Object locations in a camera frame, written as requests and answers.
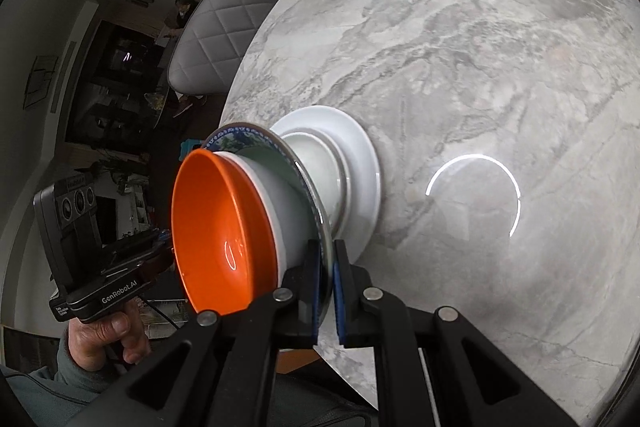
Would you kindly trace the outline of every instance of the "marble table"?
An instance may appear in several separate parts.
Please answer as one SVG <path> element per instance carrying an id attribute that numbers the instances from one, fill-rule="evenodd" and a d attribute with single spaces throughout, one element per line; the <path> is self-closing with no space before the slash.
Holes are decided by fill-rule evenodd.
<path id="1" fill-rule="evenodd" d="M 358 263 L 459 309 L 590 425 L 640 333 L 638 50 L 638 0 L 280 0 L 222 120 L 358 120 L 383 170 Z M 371 350 L 341 349 L 332 318 L 319 352 L 375 403 Z"/>

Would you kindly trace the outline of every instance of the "gray chair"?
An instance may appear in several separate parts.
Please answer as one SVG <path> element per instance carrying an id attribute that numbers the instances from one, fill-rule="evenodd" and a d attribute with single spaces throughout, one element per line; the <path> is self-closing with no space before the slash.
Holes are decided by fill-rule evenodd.
<path id="1" fill-rule="evenodd" d="M 202 0 L 175 46 L 168 69 L 184 94 L 228 92 L 258 28 L 277 0 Z"/>

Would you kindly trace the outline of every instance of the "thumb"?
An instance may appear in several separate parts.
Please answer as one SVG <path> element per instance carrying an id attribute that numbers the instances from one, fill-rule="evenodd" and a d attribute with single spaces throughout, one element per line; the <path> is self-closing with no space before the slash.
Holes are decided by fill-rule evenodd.
<path id="1" fill-rule="evenodd" d="M 87 351 L 108 346 L 124 337 L 130 329 L 129 317 L 116 312 L 94 323 L 87 324 L 83 331 L 83 344 Z"/>

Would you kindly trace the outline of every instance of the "orange bowl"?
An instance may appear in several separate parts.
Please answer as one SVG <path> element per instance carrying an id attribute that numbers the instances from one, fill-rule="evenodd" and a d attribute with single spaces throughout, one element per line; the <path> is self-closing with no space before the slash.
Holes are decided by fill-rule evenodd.
<path id="1" fill-rule="evenodd" d="M 175 259 L 193 308 L 222 315 L 276 287 L 276 248 L 251 180 L 205 149 L 185 158 L 171 211 Z"/>

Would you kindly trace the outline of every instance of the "metal screw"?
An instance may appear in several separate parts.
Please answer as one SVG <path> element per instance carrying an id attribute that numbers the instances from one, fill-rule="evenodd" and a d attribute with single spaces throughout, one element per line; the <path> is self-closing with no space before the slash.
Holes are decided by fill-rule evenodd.
<path id="1" fill-rule="evenodd" d="M 458 318 L 458 311 L 450 306 L 444 306 L 438 310 L 438 317 L 443 321 L 453 322 Z"/>
<path id="2" fill-rule="evenodd" d="M 384 293 L 380 288 L 370 286 L 369 288 L 365 288 L 364 292 L 362 292 L 362 295 L 367 299 L 367 301 L 379 301 L 380 299 L 382 299 Z"/>
<path id="3" fill-rule="evenodd" d="M 293 297 L 293 292 L 289 288 L 276 288 L 273 291 L 273 298 L 277 302 L 286 302 Z"/>
<path id="4" fill-rule="evenodd" d="M 216 315 L 216 312 L 212 312 L 211 310 L 206 310 L 206 311 L 200 312 L 196 320 L 198 321 L 198 324 L 201 326 L 213 326 L 218 321 L 218 316 Z"/>

